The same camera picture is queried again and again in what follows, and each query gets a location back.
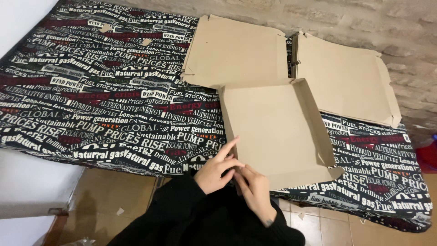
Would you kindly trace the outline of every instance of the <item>beige textured wall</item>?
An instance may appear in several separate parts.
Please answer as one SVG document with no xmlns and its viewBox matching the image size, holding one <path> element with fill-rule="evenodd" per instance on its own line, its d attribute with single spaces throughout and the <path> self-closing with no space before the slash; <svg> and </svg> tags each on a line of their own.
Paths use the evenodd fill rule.
<svg viewBox="0 0 437 246">
<path fill-rule="evenodd" d="M 342 45 L 382 52 L 416 147 L 437 132 L 437 0 L 108 0 L 191 16 L 215 14 L 300 30 Z"/>
</svg>

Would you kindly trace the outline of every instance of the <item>flattened cardboard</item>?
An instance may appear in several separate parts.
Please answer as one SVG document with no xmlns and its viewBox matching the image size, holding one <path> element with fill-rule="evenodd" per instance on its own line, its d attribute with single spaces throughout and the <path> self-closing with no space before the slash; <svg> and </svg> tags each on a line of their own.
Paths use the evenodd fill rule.
<svg viewBox="0 0 437 246">
<path fill-rule="evenodd" d="M 344 173 L 305 80 L 219 89 L 226 138 L 240 135 L 234 154 L 270 181 L 270 189 L 331 181 Z"/>
<path fill-rule="evenodd" d="M 285 34 L 214 15 L 199 20 L 181 77 L 217 89 L 223 84 L 287 84 Z"/>
<path fill-rule="evenodd" d="M 401 114 L 381 54 L 310 34 L 293 38 L 294 76 L 305 78 L 319 110 L 397 127 Z"/>
</svg>

